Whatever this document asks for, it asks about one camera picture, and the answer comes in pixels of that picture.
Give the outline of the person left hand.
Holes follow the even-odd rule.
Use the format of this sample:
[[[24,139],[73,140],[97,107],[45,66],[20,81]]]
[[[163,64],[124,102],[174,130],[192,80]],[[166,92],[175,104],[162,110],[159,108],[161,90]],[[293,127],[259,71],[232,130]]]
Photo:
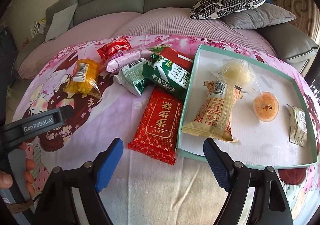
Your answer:
[[[35,189],[32,185],[34,178],[31,174],[31,171],[35,169],[35,162],[29,158],[25,159],[25,172],[24,178],[26,180],[26,187],[29,191],[31,197],[35,195]],[[9,189],[13,185],[13,179],[10,174],[7,174],[5,171],[1,170],[0,173],[0,187],[1,189]]]

